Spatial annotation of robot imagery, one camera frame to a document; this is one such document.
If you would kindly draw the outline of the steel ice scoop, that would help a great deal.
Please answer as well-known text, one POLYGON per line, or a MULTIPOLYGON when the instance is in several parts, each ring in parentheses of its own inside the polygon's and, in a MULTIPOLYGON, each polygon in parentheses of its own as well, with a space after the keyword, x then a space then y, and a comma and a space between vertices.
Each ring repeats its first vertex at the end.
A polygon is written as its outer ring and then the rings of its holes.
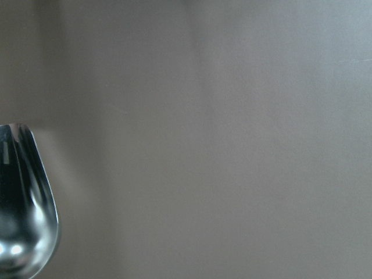
POLYGON ((60 238, 52 189, 25 124, 1 126, 1 278, 34 278, 60 238))

